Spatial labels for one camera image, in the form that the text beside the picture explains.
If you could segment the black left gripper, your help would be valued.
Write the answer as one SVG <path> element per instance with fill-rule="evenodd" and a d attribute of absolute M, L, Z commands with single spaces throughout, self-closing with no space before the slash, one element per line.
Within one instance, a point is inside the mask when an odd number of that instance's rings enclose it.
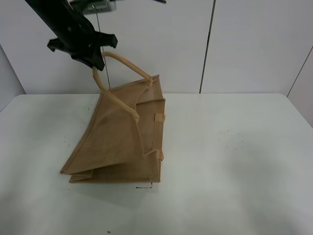
<path fill-rule="evenodd" d="M 49 40 L 51 51 L 60 50 L 71 55 L 73 60 L 102 71 L 105 67 L 101 46 L 115 48 L 118 40 L 114 34 L 98 32 L 91 22 L 82 15 L 58 20 L 51 28 L 57 38 Z"/>

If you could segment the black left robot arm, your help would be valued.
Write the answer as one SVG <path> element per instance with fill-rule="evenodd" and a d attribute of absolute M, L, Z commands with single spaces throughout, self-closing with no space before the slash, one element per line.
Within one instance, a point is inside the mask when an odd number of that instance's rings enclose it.
<path fill-rule="evenodd" d="M 116 10 L 114 0 L 28 0 L 57 38 L 49 40 L 51 51 L 62 51 L 90 68 L 102 71 L 105 63 L 101 47 L 115 48 L 118 40 L 114 34 L 98 32 L 85 15 Z"/>

